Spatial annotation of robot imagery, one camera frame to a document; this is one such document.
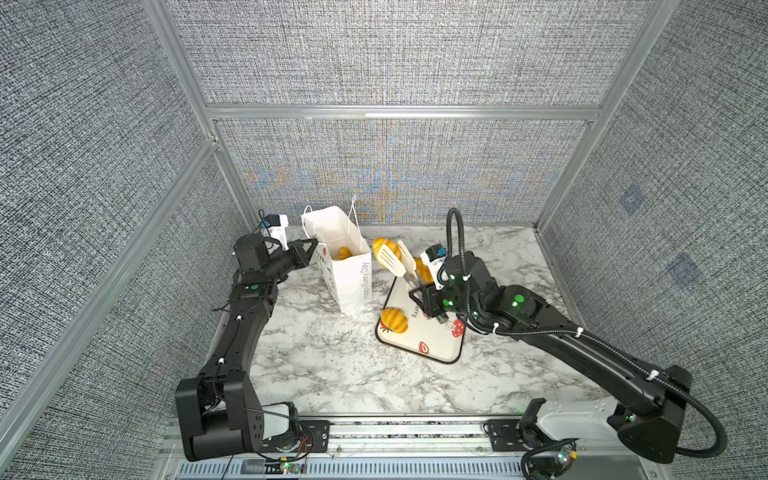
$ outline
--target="aluminum frame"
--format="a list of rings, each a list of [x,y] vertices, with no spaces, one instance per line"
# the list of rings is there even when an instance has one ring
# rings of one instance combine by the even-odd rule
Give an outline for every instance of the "aluminum frame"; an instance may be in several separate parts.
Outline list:
[[[611,117],[627,93],[630,84],[643,66],[651,48],[664,30],[667,21],[669,21],[669,18],[677,9],[678,3],[680,3],[680,0],[656,0],[653,6],[651,6],[650,11],[640,26],[639,32],[632,42],[632,46],[630,46],[629,51],[624,56],[624,60],[619,65],[619,69],[616,71],[616,75],[614,75],[614,79],[611,81],[611,85],[608,87],[601,102],[600,117],[596,121],[588,123],[574,153],[571,155],[571,159],[565,165],[560,177],[554,183],[554,187],[552,187],[544,205],[541,207],[541,212],[535,222],[536,227],[540,231],[546,230],[547,225],[554,216],[554,212],[560,207],[565,195],[571,189],[579,171],[581,171],[594,146],[600,140],[605,128],[611,121]]]
[[[253,205],[253,201],[246,189],[243,178],[237,172],[237,167],[235,167],[232,157],[229,155],[229,151],[226,146],[222,147],[223,140],[219,135],[216,126],[206,115],[206,101],[205,95],[203,94],[203,88],[200,86],[200,82],[197,80],[197,76],[194,73],[189,55],[187,55],[187,52],[181,45],[179,32],[176,29],[173,18],[163,0],[142,0],[142,3],[144,4],[144,10],[146,10],[150,22],[157,31],[157,36],[160,37],[161,44],[168,55],[168,60],[176,71],[181,87],[184,89],[184,93],[187,95],[187,100],[192,107],[192,111],[194,112],[195,117],[197,117],[197,121],[200,123],[200,128],[202,128],[206,135],[214,135],[220,144],[216,151],[216,159],[219,163],[219,168],[224,176],[224,180],[230,188],[230,193],[235,204],[237,204],[240,213],[243,215],[246,225],[251,230],[254,230],[259,224],[256,207]]]
[[[482,425],[490,419],[520,419],[519,415],[463,414],[309,414],[304,420],[331,421],[328,452],[311,454],[311,458],[519,458],[522,452],[493,452],[490,439]],[[419,435],[418,438],[392,438],[389,435]],[[580,456],[612,458],[637,456],[619,442],[580,441]],[[236,458],[258,458],[256,454],[235,455]],[[168,428],[160,448],[152,479],[170,480],[179,463],[184,460],[177,421]],[[663,472],[660,480],[671,480],[666,465],[645,461],[644,469],[650,480],[651,472]]]
[[[0,476],[191,189],[195,178],[213,154],[214,145],[212,137],[200,144],[192,160],[187,162],[168,187],[152,213],[5,410],[0,419]]]
[[[373,120],[441,118],[491,120],[597,120],[599,107],[570,105],[259,105],[210,104],[211,120],[301,118],[307,120]]]

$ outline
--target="marble tabletop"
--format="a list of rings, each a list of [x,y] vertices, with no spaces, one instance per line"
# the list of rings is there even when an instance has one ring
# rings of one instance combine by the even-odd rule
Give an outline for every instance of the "marble tabletop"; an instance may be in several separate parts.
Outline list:
[[[445,243],[444,227],[362,227],[403,240],[418,255]],[[289,229],[289,240],[300,236]],[[533,231],[527,227],[467,227],[467,250],[481,257],[499,285],[519,284],[565,312]],[[579,401],[600,388],[562,361],[523,342],[466,332],[458,362],[444,365],[385,346],[374,326],[395,277],[374,259],[373,300],[354,314],[339,312],[313,263],[280,284],[250,371],[262,404],[292,401],[301,413],[510,413],[530,399]]]

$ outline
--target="gray fabric wall panel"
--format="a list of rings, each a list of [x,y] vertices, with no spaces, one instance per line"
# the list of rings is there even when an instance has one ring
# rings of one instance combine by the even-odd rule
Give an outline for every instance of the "gray fabric wall panel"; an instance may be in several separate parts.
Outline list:
[[[583,121],[227,120],[253,202],[291,215],[349,205],[360,221],[532,223]]]
[[[203,136],[139,1],[0,29],[2,414]]]
[[[213,338],[246,233],[208,162],[8,468],[4,480],[145,479],[179,379]]]
[[[598,104],[651,0],[169,0],[209,101]]]
[[[588,326],[694,374],[730,433],[679,480],[768,458],[768,3],[684,0],[544,232]],[[681,443],[712,433],[689,410]]]

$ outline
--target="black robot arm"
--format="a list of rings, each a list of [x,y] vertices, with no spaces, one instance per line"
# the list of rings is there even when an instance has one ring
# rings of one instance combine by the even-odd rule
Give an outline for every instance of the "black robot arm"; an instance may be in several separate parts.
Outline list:
[[[184,454],[192,462],[259,450],[264,416],[256,411],[262,406],[249,377],[253,352],[277,301],[277,284],[309,265],[317,247],[315,239],[294,240],[288,250],[270,254],[268,243],[279,244],[260,233],[237,240],[240,268],[233,278],[227,326],[200,373],[181,380],[176,389]],[[222,398],[227,407],[211,411]]]
[[[453,257],[452,216],[457,220],[459,235],[459,255]],[[463,224],[456,209],[449,212],[447,231],[445,262],[435,279],[442,288],[429,283],[410,293],[427,316],[456,313],[470,329],[522,340],[585,374],[619,402],[605,421],[616,430],[618,439],[640,456],[670,463],[675,453],[706,458],[725,450],[725,430],[706,407],[690,396],[693,379],[687,370],[675,365],[665,369],[634,358],[574,325],[538,294],[519,285],[499,286],[485,262],[464,250]],[[441,245],[428,249],[433,253],[444,251]],[[715,430],[717,438],[709,449],[677,446],[688,404],[699,410]]]

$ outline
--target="white tray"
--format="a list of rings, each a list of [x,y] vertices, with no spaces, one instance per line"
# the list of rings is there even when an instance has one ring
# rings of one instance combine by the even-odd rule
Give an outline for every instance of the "white tray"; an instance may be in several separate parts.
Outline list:
[[[448,314],[449,321],[445,323],[427,318],[408,296],[408,283],[401,277],[395,278],[389,290],[384,308],[389,307],[403,311],[408,318],[408,329],[394,333],[381,324],[379,317],[374,331],[381,343],[440,363],[451,364],[458,360],[462,354],[465,327],[454,313]]]

